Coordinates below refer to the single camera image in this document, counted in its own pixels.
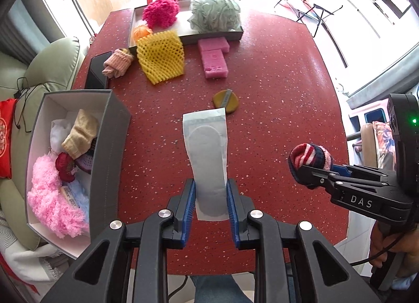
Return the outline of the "person's right hand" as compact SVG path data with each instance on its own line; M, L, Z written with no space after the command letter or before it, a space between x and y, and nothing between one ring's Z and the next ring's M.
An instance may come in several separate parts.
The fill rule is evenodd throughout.
M370 236L370 250L369 255L374 256L384 248L387 248L393 241L395 241L400 234L393 234L385 237L380 229L379 224L376 222L373 225ZM388 249L387 253L383 253L377 258L370 261L373 267L381 268L383 263L386 262L388 254L392 253L404 253L403 264L398 270L397 277L408 277L418 272L418 253L419 253L419 232L418 228L408 231L398 243L392 248Z

